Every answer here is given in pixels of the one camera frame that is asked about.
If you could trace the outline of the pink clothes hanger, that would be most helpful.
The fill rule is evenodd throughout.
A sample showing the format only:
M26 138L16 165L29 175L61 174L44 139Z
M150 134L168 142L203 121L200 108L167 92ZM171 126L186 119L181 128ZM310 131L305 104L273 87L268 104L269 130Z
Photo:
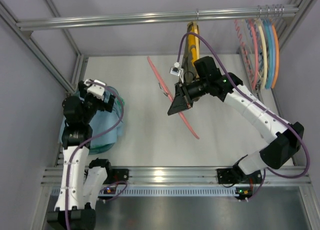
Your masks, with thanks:
M171 103L173 103L173 95L170 92L169 88L167 87L167 85L165 84L165 81L163 80L163 78L161 77L160 73L158 72L157 68L155 67L155 65L153 64L151 58L149 56L147 56L147 61L153 71L153 73L155 74L155 77L157 78L158 84L160 89L162 90L163 94L165 96L168 97L168 99L170 100ZM180 118L182 119L182 121L184 122L185 126L188 128L188 130L192 133L192 135L196 138L196 139L200 139L200 137L197 135L197 133L193 130L192 126L190 125L190 123L188 122L187 118L185 117L185 115L182 112L178 113Z

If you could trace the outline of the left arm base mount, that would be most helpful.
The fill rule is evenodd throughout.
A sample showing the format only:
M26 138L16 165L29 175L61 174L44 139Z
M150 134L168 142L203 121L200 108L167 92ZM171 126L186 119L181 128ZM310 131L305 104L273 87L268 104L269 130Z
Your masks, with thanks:
M130 170L128 168L113 168L110 172L110 183L119 181L127 181L129 179Z

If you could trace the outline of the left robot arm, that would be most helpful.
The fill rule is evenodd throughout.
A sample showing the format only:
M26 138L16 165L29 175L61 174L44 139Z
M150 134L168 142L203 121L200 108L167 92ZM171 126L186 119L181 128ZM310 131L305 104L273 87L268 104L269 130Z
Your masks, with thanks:
M63 171L58 200L47 214L47 223L55 230L93 230L96 226L96 201L111 165L107 159L96 159L87 169L86 160L95 139L90 122L98 111L112 112L117 98L112 91L106 100L106 88L99 80L80 81L79 95L62 102Z

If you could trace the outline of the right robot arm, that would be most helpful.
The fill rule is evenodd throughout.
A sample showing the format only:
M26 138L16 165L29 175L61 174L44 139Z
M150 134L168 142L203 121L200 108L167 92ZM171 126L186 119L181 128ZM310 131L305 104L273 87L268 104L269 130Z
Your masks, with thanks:
M193 107L196 99L209 94L246 118L267 146L238 160L232 167L236 175L250 175L266 168L277 170L300 149L304 133L302 124L291 124L269 111L236 75L221 74L212 57L202 57L194 65L199 78L191 83L174 85L175 95L167 114L186 111Z

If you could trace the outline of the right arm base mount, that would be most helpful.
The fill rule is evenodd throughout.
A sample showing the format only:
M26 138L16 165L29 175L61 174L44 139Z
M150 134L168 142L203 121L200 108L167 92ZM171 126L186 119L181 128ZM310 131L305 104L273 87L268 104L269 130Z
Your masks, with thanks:
M235 168L219 168L216 173L220 185L231 186L241 181L239 172Z

